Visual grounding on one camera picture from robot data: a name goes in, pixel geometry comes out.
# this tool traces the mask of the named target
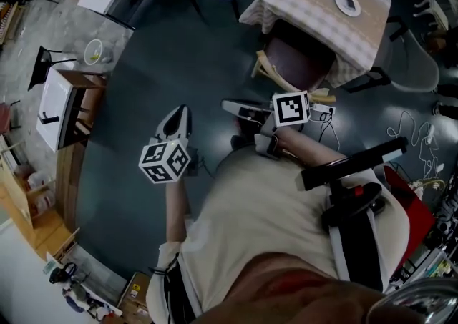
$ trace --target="white cable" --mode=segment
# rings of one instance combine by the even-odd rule
[[[401,118],[399,119],[399,129],[398,132],[394,131],[393,128],[388,127],[386,129],[386,134],[389,135],[390,137],[398,138],[398,136],[401,134],[402,130],[402,119],[403,116],[407,114],[412,122],[414,123],[414,129],[412,130],[412,136],[410,138],[410,143],[413,147],[416,147],[420,141],[420,151],[419,151],[419,156],[418,158],[420,161],[423,162],[423,179],[431,179],[431,178],[436,178],[438,179],[438,172],[436,171],[437,166],[439,165],[439,160],[437,159],[437,156],[434,155],[433,151],[437,151],[439,149],[439,146],[437,145],[436,137],[433,135],[432,140],[434,140],[434,143],[436,144],[436,148],[431,147],[431,145],[428,145],[426,143],[426,140],[428,138],[429,134],[429,129],[431,128],[431,124],[429,122],[423,123],[420,128],[418,128],[418,133],[416,136],[416,141],[414,142],[414,137],[415,137],[415,131],[416,131],[416,122],[415,119],[412,117],[412,115],[404,110],[401,113]],[[420,140],[420,134],[422,133],[423,127],[427,127],[427,132],[425,136]],[[422,151],[423,151],[423,145],[429,146],[429,152],[431,153],[432,159],[423,159],[422,158]],[[434,176],[431,176],[431,171],[434,170]]]
[[[331,129],[332,129],[332,132],[334,133],[334,136],[336,136],[336,140],[337,140],[337,152],[339,152],[340,149],[341,149],[341,142],[338,140],[336,131],[334,130],[334,127],[332,127],[332,124],[330,124],[330,126],[331,126]]]

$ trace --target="dark floor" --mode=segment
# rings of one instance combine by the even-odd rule
[[[234,121],[220,109],[225,97],[267,99],[276,90],[272,81],[250,78],[255,51],[262,47],[258,27],[238,24],[228,2],[198,0],[203,21],[187,0],[156,0],[130,39],[112,78],[84,160],[79,188],[77,224],[84,249],[128,278],[135,270],[155,266],[165,239],[164,187],[151,184],[137,166],[142,147],[158,122],[174,107],[193,111],[191,145],[214,170],[230,148]],[[427,21],[411,18],[421,0],[393,0],[392,14],[402,15],[416,35]],[[245,8],[251,0],[239,0]],[[453,82],[458,70],[442,71],[441,83]],[[402,93],[391,86],[338,97],[334,127],[341,151],[358,152],[387,141],[387,127],[395,127],[408,109],[419,124],[429,120],[437,128],[441,176],[447,179],[457,156],[455,121],[431,116],[433,94]],[[410,137],[411,126],[404,125]],[[317,138],[319,124],[305,133]],[[335,147],[332,133],[325,144]],[[418,149],[398,160],[414,179],[423,175]],[[188,179],[194,210],[211,184],[204,172]]]

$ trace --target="box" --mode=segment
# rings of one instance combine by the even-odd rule
[[[138,167],[154,184],[176,182],[191,158],[179,139],[143,147]]]
[[[119,309],[122,318],[128,324],[151,324],[151,317],[146,306],[146,292],[151,277],[136,272],[121,296]]]

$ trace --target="skin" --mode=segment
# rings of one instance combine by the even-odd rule
[[[289,127],[276,132],[280,148],[314,167],[344,158]],[[189,204],[181,180],[168,184],[167,241],[186,238]],[[384,296],[354,283],[335,280],[301,259],[267,253],[249,262],[224,301],[203,313],[195,324],[422,324],[409,309],[384,307],[366,317]]]

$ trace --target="beige shirt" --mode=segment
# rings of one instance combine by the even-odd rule
[[[204,312],[221,303],[245,265],[263,253],[299,257],[337,278],[329,236],[321,228],[328,188],[298,191],[295,179],[300,171],[290,160],[274,161],[251,148],[232,153],[221,163],[186,241],[162,245],[158,267],[166,267],[180,251]],[[348,177],[343,184],[365,182],[378,182],[372,170]],[[383,194],[389,203],[376,224],[391,275],[406,249],[409,221],[386,189]],[[167,322],[162,297],[161,278],[153,276],[147,304],[156,324]]]

